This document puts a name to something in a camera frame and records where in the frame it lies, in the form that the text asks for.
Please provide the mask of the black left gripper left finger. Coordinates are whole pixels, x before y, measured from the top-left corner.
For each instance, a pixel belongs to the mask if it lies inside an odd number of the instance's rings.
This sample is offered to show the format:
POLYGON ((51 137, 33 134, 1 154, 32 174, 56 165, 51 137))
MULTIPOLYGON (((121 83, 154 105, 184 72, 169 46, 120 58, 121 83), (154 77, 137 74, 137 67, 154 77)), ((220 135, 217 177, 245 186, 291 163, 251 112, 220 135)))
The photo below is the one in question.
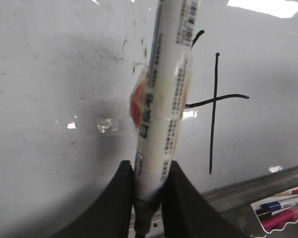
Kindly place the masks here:
POLYGON ((127 238, 133 202, 134 177, 123 160, 100 196, 54 238, 127 238))

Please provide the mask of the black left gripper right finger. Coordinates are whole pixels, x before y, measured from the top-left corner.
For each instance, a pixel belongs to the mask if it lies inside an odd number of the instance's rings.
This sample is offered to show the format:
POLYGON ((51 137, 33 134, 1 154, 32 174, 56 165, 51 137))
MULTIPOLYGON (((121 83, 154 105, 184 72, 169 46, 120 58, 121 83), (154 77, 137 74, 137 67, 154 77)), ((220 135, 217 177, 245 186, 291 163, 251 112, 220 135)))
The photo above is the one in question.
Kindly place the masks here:
POLYGON ((176 161, 171 162, 161 201, 166 238, 246 237, 200 195, 176 161))

